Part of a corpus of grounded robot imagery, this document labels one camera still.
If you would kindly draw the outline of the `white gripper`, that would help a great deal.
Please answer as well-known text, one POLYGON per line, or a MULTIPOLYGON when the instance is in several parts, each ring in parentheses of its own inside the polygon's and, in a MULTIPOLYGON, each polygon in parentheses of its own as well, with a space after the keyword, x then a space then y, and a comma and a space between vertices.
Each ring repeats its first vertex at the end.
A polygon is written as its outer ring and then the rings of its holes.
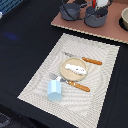
POLYGON ((96 9, 106 6, 108 3, 108 0, 96 0, 96 9))

